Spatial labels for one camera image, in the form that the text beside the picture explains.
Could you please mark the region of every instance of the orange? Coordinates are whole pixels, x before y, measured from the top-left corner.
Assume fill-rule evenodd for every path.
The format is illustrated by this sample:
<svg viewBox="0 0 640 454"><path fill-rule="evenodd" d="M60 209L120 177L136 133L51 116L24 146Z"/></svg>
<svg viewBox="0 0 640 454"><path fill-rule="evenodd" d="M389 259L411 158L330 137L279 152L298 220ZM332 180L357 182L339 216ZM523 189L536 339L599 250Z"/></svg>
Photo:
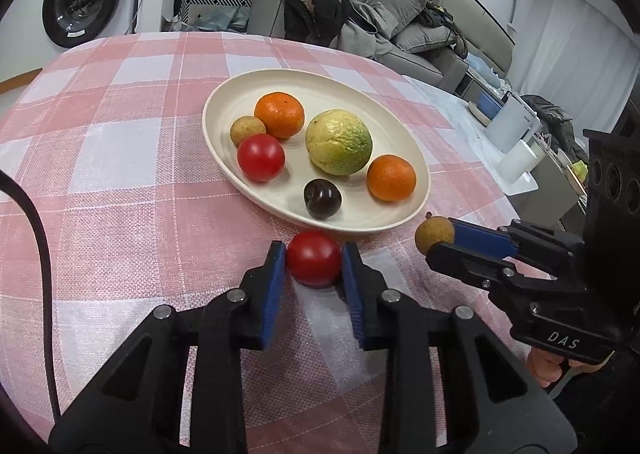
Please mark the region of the orange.
<svg viewBox="0 0 640 454"><path fill-rule="evenodd" d="M288 139L305 125L302 104L295 97L280 91L258 100L254 117L259 118L267 128L267 133L277 139Z"/></svg>
<svg viewBox="0 0 640 454"><path fill-rule="evenodd" d="M382 201L402 201L415 189L415 171L411 164L395 155L382 155L367 171L369 192Z"/></svg>

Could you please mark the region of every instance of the white tray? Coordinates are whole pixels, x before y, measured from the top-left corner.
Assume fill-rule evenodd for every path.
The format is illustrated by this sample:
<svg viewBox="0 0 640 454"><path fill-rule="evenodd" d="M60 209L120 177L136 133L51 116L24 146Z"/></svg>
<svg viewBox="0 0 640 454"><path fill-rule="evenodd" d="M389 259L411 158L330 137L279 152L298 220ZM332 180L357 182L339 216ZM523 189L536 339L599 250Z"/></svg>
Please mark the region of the white tray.
<svg viewBox="0 0 640 454"><path fill-rule="evenodd" d="M282 91L296 97L305 109L305 127L281 141L286 154L284 170L268 183L254 183L244 176L236 160L236 147L229 138L233 122L253 115L258 99ZM323 173L308 158L306 125L318 114L344 109L361 118L373 139L371 160L380 155L398 155L415 170L414 193L400 203L384 203L367 190L367 166L351 176ZM349 234L373 234L409 221L424 208L431 188L429 167L411 133L390 111L361 92L333 79L296 70L260 70L233 77L209 96L202 113L202 130L214 160L225 177L242 194L267 211L294 224ZM324 221L306 211L303 189L312 179L332 181L342 194L342 207Z"/></svg>

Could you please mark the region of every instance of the tomato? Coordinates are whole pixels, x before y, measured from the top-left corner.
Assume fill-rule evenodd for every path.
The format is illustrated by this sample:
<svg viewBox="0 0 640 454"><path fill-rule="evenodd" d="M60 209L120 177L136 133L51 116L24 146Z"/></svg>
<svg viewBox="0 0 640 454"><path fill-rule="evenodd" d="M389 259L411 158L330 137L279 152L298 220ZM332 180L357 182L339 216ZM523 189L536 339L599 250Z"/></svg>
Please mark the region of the tomato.
<svg viewBox="0 0 640 454"><path fill-rule="evenodd" d="M340 245L320 232L302 232L287 247L287 268L301 284L327 287L340 275Z"/></svg>
<svg viewBox="0 0 640 454"><path fill-rule="evenodd" d="M253 181L269 181L284 167L284 149L271 135L245 138L238 146L236 157L242 172Z"/></svg>

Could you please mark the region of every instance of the white curtain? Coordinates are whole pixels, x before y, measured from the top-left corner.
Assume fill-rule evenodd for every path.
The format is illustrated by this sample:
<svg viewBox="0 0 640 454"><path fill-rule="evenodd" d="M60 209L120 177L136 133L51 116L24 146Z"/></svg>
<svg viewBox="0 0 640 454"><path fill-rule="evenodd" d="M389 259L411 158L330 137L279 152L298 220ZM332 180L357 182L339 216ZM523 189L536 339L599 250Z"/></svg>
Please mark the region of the white curtain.
<svg viewBox="0 0 640 454"><path fill-rule="evenodd" d="M535 0L516 45L508 78L520 94L536 94L583 129L610 132L640 68L640 48L584 0Z"/></svg>

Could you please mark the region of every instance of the pink and white checkered tablecloth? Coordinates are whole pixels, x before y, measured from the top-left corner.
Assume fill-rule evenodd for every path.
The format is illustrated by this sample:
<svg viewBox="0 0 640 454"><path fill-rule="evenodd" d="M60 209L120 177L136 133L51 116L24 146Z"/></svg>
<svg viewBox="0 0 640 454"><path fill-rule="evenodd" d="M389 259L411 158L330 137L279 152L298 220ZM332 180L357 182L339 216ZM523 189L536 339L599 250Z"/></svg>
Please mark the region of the pink and white checkered tablecloth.
<svg viewBox="0 0 640 454"><path fill-rule="evenodd" d="M370 60L290 41L197 32L78 46L38 76L0 127L0 169L33 198L49 239L63 410L155 306L207 304L260 265L271 240L286 243L298 231L231 186L202 136L212 89L262 68L332 77L395 113L430 165L433 213L493 228L516 217L438 111L404 78ZM421 218L360 241L365 262L423 306L473 307L524 358L506 315L484 293L430 271L414 246ZM0 382L47 437L52 415L38 254L25 216L4 195L0 330ZM335 292L287 283L270 348L242 356L250 449L375 452L384 357L357 348ZM183 439L189 403L187 393ZM437 407L442 432L441 396Z"/></svg>

